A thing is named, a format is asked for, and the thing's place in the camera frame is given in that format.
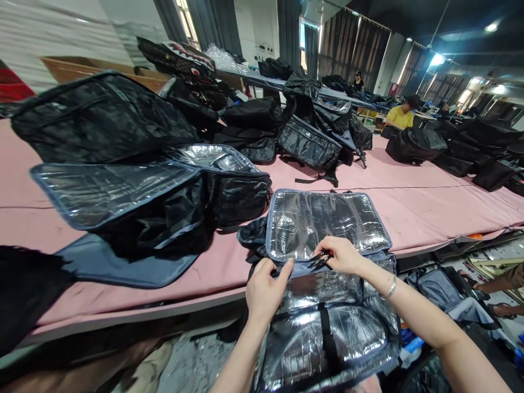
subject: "pink table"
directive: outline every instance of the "pink table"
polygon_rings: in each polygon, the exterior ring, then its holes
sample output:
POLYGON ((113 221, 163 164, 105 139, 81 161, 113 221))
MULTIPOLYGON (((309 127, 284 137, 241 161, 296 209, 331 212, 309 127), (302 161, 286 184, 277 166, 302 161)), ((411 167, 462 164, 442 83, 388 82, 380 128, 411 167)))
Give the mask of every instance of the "pink table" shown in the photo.
MULTIPOLYGON (((358 163, 337 169, 338 190, 369 194, 391 236, 399 257, 441 247, 453 239, 483 233, 494 237, 524 223, 524 198, 503 188, 488 193, 431 163, 422 166, 394 162, 387 140, 375 137, 367 153, 368 168, 358 163)), ((71 229, 33 183, 28 170, 40 162, 30 146, 18 139, 8 121, 0 121, 0 243, 53 253, 84 233, 71 229)), ((273 189, 295 188, 327 192, 332 185, 319 180, 295 183, 316 173, 279 159, 261 166, 271 174, 273 189)), ((208 308, 243 296, 250 266, 247 250, 235 234, 215 234, 202 254, 173 284, 155 290, 81 282, 68 289, 39 321, 26 343, 42 342, 79 331, 145 319, 162 318, 208 308), (121 311, 157 301, 168 306, 121 311)))

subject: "black handbag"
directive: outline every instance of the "black handbag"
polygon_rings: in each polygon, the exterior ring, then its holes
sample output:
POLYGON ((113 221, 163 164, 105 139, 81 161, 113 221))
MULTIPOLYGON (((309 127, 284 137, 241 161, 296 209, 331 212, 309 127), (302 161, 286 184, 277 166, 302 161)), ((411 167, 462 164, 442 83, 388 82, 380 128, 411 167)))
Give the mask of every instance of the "black handbag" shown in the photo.
POLYGON ((473 178, 473 183, 488 192, 501 189, 522 168, 506 160, 490 162, 473 178))
POLYGON ((448 153, 441 154, 435 158, 432 163, 457 177, 464 177, 467 174, 472 173, 473 168, 475 167, 475 164, 471 161, 465 161, 449 156, 448 153))

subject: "zipper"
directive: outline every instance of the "zipper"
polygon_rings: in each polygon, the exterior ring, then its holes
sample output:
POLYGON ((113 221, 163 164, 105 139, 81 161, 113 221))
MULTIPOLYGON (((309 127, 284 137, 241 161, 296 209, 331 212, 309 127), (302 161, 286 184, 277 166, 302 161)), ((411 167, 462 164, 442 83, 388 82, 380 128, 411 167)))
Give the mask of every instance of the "zipper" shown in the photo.
POLYGON ((296 115, 293 115, 293 117, 291 118, 292 120, 294 120, 295 122, 297 122, 298 124, 302 125, 304 128, 307 128, 309 130, 311 130, 311 132, 313 134, 315 134, 316 136, 318 136, 319 138, 321 139, 324 139, 326 141, 329 141, 331 143, 334 143, 335 145, 337 145, 339 148, 342 148, 342 145, 340 145, 336 140, 334 139, 331 139, 329 136, 327 136, 326 134, 324 134, 323 132, 317 130, 316 128, 314 128, 311 124, 305 122, 304 120, 302 120, 301 118, 297 117, 296 115))

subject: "curtain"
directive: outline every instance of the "curtain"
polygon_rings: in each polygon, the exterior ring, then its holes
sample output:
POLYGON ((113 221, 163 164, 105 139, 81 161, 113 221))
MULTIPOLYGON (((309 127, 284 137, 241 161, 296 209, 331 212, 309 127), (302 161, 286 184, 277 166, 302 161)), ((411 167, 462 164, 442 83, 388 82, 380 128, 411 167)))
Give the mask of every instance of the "curtain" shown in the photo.
POLYGON ((280 57, 293 68, 300 67, 300 0, 277 0, 280 57))
POLYGON ((306 38, 307 76, 316 79, 318 71, 318 39, 319 31, 311 26, 304 25, 306 38))
POLYGON ((202 51, 215 44, 242 56, 233 0, 189 0, 187 6, 202 51))
POLYGON ((340 75, 349 81, 358 26, 359 17, 345 10, 340 10, 324 23, 318 58, 319 75, 340 75))
POLYGON ((424 99, 431 101, 436 106, 441 101, 454 105, 466 88, 468 81, 461 76, 437 74, 424 99))
MULTIPOLYGON (((406 97, 415 94, 426 75, 431 59, 433 59, 433 57, 431 56, 429 49, 423 49, 418 45, 413 44, 406 67, 402 73, 402 78, 398 83, 397 95, 403 95, 406 97)), ((424 95, 422 89, 419 90, 419 95, 424 95)))
POLYGON ((348 80, 353 80, 354 73, 361 71, 365 91, 373 92, 375 89, 390 33, 375 23, 364 19, 360 21, 348 80))
POLYGON ((173 0, 153 0, 165 32, 171 41, 186 43, 187 37, 173 0))

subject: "bracelet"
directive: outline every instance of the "bracelet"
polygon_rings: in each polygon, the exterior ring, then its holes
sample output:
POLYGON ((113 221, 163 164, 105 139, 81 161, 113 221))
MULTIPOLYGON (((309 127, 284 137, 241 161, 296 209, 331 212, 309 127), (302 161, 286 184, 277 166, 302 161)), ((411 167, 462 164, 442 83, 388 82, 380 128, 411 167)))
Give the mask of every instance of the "bracelet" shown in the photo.
POLYGON ((395 291, 395 288, 397 287, 397 276, 393 276, 393 284, 391 285, 391 288, 388 291, 388 294, 384 296, 384 299, 389 299, 393 292, 395 291))

